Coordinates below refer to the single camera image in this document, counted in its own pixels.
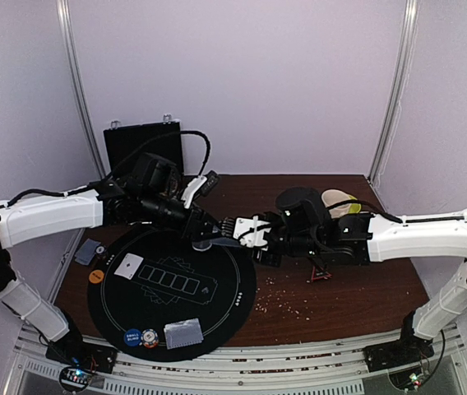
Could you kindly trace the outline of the orange big blind button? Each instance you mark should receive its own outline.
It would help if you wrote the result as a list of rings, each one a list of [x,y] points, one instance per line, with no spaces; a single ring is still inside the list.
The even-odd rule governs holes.
[[[88,276],[88,280],[91,284],[99,284],[103,281],[103,279],[104,279],[104,272],[99,269],[92,271]]]

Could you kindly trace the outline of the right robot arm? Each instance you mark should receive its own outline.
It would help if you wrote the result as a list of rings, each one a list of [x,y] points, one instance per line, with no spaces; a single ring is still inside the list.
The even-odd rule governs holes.
[[[317,190],[294,187],[276,198],[276,212],[224,219],[220,229],[225,237],[253,249],[256,259],[264,263],[277,263],[283,256],[358,265],[397,258],[462,258],[438,294],[405,317],[391,354],[406,364],[467,309],[467,209],[394,216],[361,202],[361,212],[336,214],[336,209],[355,203],[345,199],[326,204]]]

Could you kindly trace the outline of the grey ridged card holder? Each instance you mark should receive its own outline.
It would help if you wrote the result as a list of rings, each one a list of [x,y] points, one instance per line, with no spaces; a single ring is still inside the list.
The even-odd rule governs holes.
[[[210,235],[208,242],[212,245],[219,245],[229,248],[239,248],[240,243],[237,239],[231,236],[223,235],[220,232],[214,232]]]

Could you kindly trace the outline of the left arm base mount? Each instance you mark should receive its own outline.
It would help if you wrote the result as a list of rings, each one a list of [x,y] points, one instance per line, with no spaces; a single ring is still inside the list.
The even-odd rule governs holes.
[[[118,356],[118,350],[115,348],[89,342],[82,342],[79,348],[47,342],[46,347],[47,359],[81,368],[90,373],[111,374]]]

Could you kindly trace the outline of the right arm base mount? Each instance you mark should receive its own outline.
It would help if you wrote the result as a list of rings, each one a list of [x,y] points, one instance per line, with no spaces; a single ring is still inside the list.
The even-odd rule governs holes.
[[[392,369],[403,365],[419,362],[422,357],[434,356],[432,343],[403,342],[396,340],[363,349],[365,362],[369,372]]]

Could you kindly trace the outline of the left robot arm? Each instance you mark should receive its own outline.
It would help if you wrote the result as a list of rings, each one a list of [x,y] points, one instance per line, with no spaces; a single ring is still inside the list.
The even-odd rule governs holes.
[[[186,186],[176,165],[146,151],[147,139],[102,179],[65,192],[32,188],[0,201],[0,301],[32,325],[70,365],[88,359],[88,346],[72,318],[44,300],[11,265],[8,250],[28,240],[69,230],[153,222],[204,239],[214,220],[195,205],[218,183],[200,171]]]

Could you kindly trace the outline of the blue small blind button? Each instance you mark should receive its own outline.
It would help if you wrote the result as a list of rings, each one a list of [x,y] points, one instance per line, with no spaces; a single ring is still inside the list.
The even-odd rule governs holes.
[[[124,334],[123,334],[123,341],[126,346],[129,347],[136,347],[141,344],[142,340],[142,332],[138,329],[131,328],[128,329]]]

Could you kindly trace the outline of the red poker chip stack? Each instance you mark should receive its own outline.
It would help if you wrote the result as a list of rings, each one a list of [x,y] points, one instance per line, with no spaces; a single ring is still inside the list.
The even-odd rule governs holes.
[[[155,348],[159,345],[159,336],[154,329],[146,329],[141,334],[142,345],[146,348]]]

